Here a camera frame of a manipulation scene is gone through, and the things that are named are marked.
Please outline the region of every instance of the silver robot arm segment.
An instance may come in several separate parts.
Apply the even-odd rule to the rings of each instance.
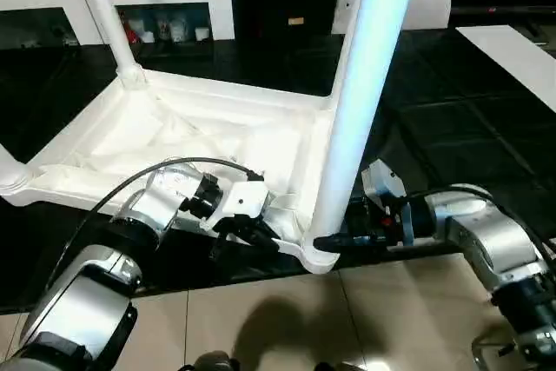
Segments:
[[[460,190],[407,199],[401,179],[380,160],[363,172],[363,184],[371,201],[389,214],[397,210],[405,245],[427,235],[457,245],[515,331],[520,352],[556,364],[556,277],[523,227],[474,193],[489,197],[486,190],[454,184]],[[393,209],[396,202],[402,204]]]
[[[142,279],[136,261],[154,254],[179,211],[215,230],[225,219],[234,226],[239,216],[241,234],[247,224],[262,228],[268,197],[262,178],[221,190],[191,164],[154,171],[103,231],[109,244],[85,248],[43,295],[25,322],[20,349],[0,369],[112,369],[136,322],[130,300]],[[275,244],[272,237],[264,239]]]

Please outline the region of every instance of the white pole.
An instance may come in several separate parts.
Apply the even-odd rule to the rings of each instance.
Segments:
[[[11,193],[33,178],[33,173],[0,144],[0,195]]]
[[[96,11],[108,34],[112,54],[118,64],[117,73],[126,87],[138,87],[145,83],[141,67],[136,63],[120,17],[111,0],[94,0]]]
[[[339,65],[334,81],[335,87],[340,83],[341,92],[328,155],[311,228],[303,240],[303,249],[312,261],[327,263],[335,257],[315,249],[313,239],[340,230],[408,1],[360,0],[352,18],[356,19],[350,24],[353,36],[346,35],[346,41],[351,42],[344,46],[349,48],[346,67]]]

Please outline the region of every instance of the tiled floor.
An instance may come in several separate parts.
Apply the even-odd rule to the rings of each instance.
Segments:
[[[487,300],[461,255],[139,298],[116,370],[176,371],[223,350],[245,371],[310,371],[320,361],[471,371],[471,341],[503,323]],[[24,319],[0,317],[1,355],[15,350]]]

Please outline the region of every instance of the red object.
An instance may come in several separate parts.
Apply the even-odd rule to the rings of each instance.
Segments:
[[[125,35],[128,38],[128,43],[130,43],[132,45],[134,43],[139,43],[141,41],[141,38],[139,36],[137,36],[137,34],[131,29],[131,27],[129,26],[129,22],[125,18],[125,16],[123,15],[123,13],[120,14],[120,19],[122,21],[123,30],[125,31]]]
[[[382,223],[382,226],[390,227],[390,226],[392,226],[392,218],[385,217],[381,220],[381,223]]]

